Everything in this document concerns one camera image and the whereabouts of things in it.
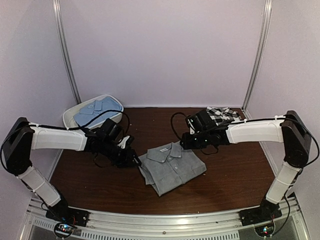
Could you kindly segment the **right circuit board with leds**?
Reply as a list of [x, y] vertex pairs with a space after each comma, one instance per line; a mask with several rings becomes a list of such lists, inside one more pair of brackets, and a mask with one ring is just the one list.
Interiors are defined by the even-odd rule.
[[254, 227], [254, 230], [259, 237], [267, 238], [275, 232], [275, 225], [272, 223], [258, 225]]

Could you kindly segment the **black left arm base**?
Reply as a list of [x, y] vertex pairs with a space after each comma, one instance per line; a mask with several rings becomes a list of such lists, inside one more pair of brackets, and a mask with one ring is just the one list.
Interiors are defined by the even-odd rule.
[[86, 210], [69, 207], [65, 204], [55, 206], [47, 205], [45, 216], [48, 219], [59, 221], [72, 226], [86, 227], [89, 219], [89, 212]]

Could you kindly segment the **silver right corner post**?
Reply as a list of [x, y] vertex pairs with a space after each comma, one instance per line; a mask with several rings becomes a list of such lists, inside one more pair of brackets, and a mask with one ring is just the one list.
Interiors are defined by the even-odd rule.
[[262, 14], [262, 22], [259, 34], [258, 45], [256, 49], [255, 59], [249, 79], [249, 85], [242, 104], [242, 110], [245, 112], [248, 109], [250, 99], [252, 97], [256, 80], [258, 78], [260, 66], [263, 59], [263, 53], [266, 47], [266, 42], [269, 34], [270, 23], [272, 18], [273, 1], [265, 0]]

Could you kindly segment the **black white plaid shirt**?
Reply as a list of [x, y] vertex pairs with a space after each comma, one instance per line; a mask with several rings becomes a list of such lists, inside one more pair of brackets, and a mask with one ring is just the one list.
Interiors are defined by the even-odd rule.
[[223, 121], [240, 121], [242, 118], [240, 114], [232, 110], [229, 107], [210, 107], [206, 108], [206, 112], [210, 118], [216, 123], [222, 123]]

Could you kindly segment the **circuit board with leds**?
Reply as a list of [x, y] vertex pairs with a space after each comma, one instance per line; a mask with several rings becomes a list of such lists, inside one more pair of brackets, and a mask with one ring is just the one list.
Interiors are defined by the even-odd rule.
[[254, 227], [254, 230], [259, 237], [267, 238], [275, 232], [275, 225], [272, 223], [258, 225]]
[[63, 222], [58, 222], [53, 228], [53, 233], [58, 238], [68, 238], [73, 234], [75, 229], [76, 227], [73, 225], [69, 225]]

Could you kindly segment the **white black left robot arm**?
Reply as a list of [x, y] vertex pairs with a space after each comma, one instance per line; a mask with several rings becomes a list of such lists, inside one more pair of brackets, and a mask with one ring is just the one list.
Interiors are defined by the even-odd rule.
[[72, 211], [64, 196], [39, 170], [42, 153], [54, 150], [89, 152], [105, 156], [118, 168], [140, 166], [136, 151], [131, 147], [134, 137], [118, 135], [123, 128], [111, 119], [100, 127], [59, 127], [32, 123], [20, 117], [13, 124], [0, 147], [0, 160], [4, 169], [22, 181], [38, 196], [61, 222], [72, 218]]

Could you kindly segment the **silver corner post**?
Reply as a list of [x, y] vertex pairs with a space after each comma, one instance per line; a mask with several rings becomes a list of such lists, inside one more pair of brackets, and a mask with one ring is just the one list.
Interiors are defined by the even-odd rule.
[[262, 14], [262, 22], [259, 34], [258, 45], [256, 49], [255, 59], [249, 79], [249, 85], [242, 104], [242, 110], [245, 112], [248, 109], [250, 99], [252, 97], [256, 80], [258, 78], [260, 66], [263, 59], [263, 53], [266, 47], [266, 42], [269, 34], [270, 23], [272, 18], [273, 1], [265, 0]]
[[57, 35], [59, 38], [59, 44], [60, 44], [61, 53], [62, 53], [62, 59], [64, 62], [69, 85], [70, 85], [71, 92], [75, 102], [77, 104], [80, 104], [82, 101], [81, 101], [80, 93], [76, 83], [76, 79], [75, 79], [75, 75], [74, 75], [74, 71], [73, 71], [72, 63], [70, 59], [70, 54], [68, 50], [64, 24], [63, 24], [63, 16], [61, 11], [61, 1], [53, 0], [52, 5], [53, 5], [53, 13], [54, 13], [54, 18], [55, 18], [56, 27], [57, 27]]

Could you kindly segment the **white plastic laundry basket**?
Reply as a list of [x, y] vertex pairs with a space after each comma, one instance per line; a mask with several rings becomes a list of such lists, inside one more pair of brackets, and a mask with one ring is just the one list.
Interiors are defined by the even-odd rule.
[[[87, 101], [84, 101], [84, 102], [82, 102], [82, 103], [80, 103], [80, 104], [78, 104], [78, 105], [76, 105], [76, 106], [73, 106], [73, 107], [71, 107], [70, 109], [66, 110], [66, 111], [63, 113], [63, 115], [62, 115], [62, 120], [63, 120], [64, 126], [65, 126], [66, 128], [79, 127], [79, 126], [76, 124], [75, 120], [74, 120], [74, 115], [80, 110], [80, 107], [83, 107], [85, 104], [90, 103], [90, 102], [92, 102], [92, 101], [95, 100], [95, 99], [100, 99], [101, 97], [104, 97], [105, 95], [111, 96], [111, 95], [108, 95], [108, 94], [100, 95], [100, 96], [94, 97], [94, 98], [92, 98], [92, 99], [89, 99], [89, 100], [87, 100]], [[111, 117], [110, 119], [113, 120], [113, 121], [116, 122], [116, 123], [119, 123], [119, 122], [121, 121], [121, 119], [122, 119], [121, 116], [120, 116], [120, 114], [117, 114], [116, 116]]]

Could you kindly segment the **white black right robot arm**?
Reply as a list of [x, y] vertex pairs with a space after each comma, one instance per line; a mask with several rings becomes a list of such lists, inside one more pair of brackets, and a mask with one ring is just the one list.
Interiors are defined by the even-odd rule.
[[185, 150], [203, 150], [207, 146], [217, 149], [240, 143], [260, 143], [275, 179], [256, 210], [259, 220], [268, 220], [279, 207], [280, 201], [295, 184], [310, 160], [311, 145], [319, 148], [317, 140], [294, 110], [284, 115], [259, 119], [224, 119], [214, 122], [202, 110], [186, 119], [189, 131], [180, 137]]

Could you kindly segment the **light blue folded shirt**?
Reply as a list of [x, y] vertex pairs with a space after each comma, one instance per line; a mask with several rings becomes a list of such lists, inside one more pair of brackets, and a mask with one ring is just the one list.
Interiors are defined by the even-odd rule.
[[93, 101], [86, 103], [84, 106], [80, 107], [79, 111], [73, 116], [73, 119], [75, 123], [79, 127], [81, 127], [86, 125], [101, 113], [109, 110], [116, 110], [116, 112], [106, 112], [92, 121], [86, 127], [93, 129], [102, 124], [106, 119], [110, 119], [118, 114], [120, 114], [120, 117], [122, 117], [122, 114], [120, 113], [120, 111], [122, 112], [124, 110], [122, 104], [114, 97], [105, 95], [99, 99], [96, 98]]

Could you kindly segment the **silver left corner post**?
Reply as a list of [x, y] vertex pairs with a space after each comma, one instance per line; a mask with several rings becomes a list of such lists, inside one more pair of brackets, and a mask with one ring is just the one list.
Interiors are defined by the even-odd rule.
[[80, 104], [82, 101], [81, 101], [80, 93], [76, 83], [76, 79], [75, 79], [75, 75], [74, 75], [74, 71], [73, 71], [72, 63], [70, 59], [70, 54], [68, 50], [64, 24], [63, 24], [63, 16], [61, 11], [61, 1], [53, 0], [52, 5], [53, 5], [53, 13], [54, 13], [54, 18], [55, 18], [56, 27], [57, 27], [57, 35], [59, 38], [59, 44], [60, 44], [61, 53], [62, 53], [62, 59], [64, 62], [69, 85], [70, 85], [71, 92], [75, 102], [77, 104]]

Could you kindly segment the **left circuit board with leds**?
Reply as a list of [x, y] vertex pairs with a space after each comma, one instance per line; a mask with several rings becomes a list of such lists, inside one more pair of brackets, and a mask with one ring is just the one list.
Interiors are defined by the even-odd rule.
[[76, 227], [73, 225], [69, 225], [63, 222], [58, 222], [53, 228], [53, 233], [58, 238], [68, 238], [73, 234], [75, 229]]

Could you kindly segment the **grey long sleeve shirt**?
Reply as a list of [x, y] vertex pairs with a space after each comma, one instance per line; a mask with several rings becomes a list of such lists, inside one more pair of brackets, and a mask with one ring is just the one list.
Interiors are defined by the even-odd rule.
[[185, 150], [179, 142], [148, 149], [139, 156], [139, 170], [146, 185], [151, 185], [158, 196], [184, 185], [202, 175], [206, 164], [192, 150]]

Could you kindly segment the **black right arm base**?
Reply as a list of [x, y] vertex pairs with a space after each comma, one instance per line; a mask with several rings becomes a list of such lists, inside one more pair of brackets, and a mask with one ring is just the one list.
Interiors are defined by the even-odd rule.
[[258, 207], [244, 209], [239, 212], [239, 218], [242, 226], [268, 222], [281, 216], [282, 212], [279, 204], [274, 203], [261, 203]]

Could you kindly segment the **aluminium front rail frame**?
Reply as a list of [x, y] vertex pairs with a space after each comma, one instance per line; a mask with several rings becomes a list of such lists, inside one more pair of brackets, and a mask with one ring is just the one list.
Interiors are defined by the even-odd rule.
[[[272, 237], [258, 230], [269, 222], [244, 226], [240, 211], [195, 214], [122, 214], [87, 210], [87, 225], [77, 226], [66, 240], [311, 240], [303, 213], [295, 196], [287, 197], [290, 215]], [[37, 198], [31, 198], [18, 240], [61, 240], [54, 234], [57, 221], [46, 218]]]

